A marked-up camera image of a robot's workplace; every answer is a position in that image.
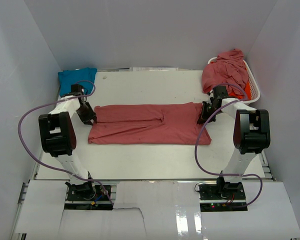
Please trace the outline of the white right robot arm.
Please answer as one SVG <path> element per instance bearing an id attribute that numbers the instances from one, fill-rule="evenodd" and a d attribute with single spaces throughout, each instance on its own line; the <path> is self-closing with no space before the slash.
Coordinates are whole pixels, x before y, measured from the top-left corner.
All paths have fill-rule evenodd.
<path id="1" fill-rule="evenodd" d="M 214 184 L 201 184 L 194 188 L 202 200 L 243 200 L 245 192 L 242 179 L 247 177 L 246 169 L 271 143 L 269 112 L 246 105 L 246 93 L 243 99 L 231 98 L 226 87 L 225 83 L 216 85 L 212 89 L 212 97 L 202 103 L 198 115 L 197 124 L 202 126 L 202 130 L 206 129 L 208 123 L 214 122 L 220 112 L 234 118 L 233 154 L 224 170 L 210 173 L 216 177 Z"/>

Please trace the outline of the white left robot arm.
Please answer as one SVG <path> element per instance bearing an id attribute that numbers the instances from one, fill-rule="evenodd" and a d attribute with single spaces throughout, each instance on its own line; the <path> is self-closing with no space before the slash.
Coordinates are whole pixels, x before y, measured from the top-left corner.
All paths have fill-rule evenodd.
<path id="1" fill-rule="evenodd" d="M 91 200 L 96 195 L 95 184 L 78 155 L 75 153 L 77 138 L 72 124 L 72 116 L 77 114 L 84 125 L 92 126 L 97 122 L 97 115 L 87 98 L 84 97 L 84 87 L 75 83 L 70 87 L 70 93 L 61 97 L 60 102 L 48 114 L 38 118 L 42 149 L 58 160 L 69 176 L 65 184 L 70 192 Z"/>

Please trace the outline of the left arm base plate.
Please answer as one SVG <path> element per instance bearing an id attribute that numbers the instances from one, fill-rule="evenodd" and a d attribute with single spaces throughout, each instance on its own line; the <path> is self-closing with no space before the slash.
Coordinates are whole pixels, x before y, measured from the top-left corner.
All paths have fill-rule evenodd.
<path id="1" fill-rule="evenodd" d="M 94 190 L 75 190 L 68 184 L 64 209 L 65 210 L 91 210 L 91 211 L 112 211 L 113 205 L 110 203 L 107 194 L 114 203 L 116 198 L 117 187 L 115 185 L 93 186 Z"/>

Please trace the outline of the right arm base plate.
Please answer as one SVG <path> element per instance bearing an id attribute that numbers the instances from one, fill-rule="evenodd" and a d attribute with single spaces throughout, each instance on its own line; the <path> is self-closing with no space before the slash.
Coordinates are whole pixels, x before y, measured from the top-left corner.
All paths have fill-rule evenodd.
<path id="1" fill-rule="evenodd" d="M 221 193 L 217 184 L 199 182 L 194 186 L 194 191 L 199 194 L 199 205 L 202 213 L 246 212 L 248 210 L 242 185 L 236 190 Z"/>

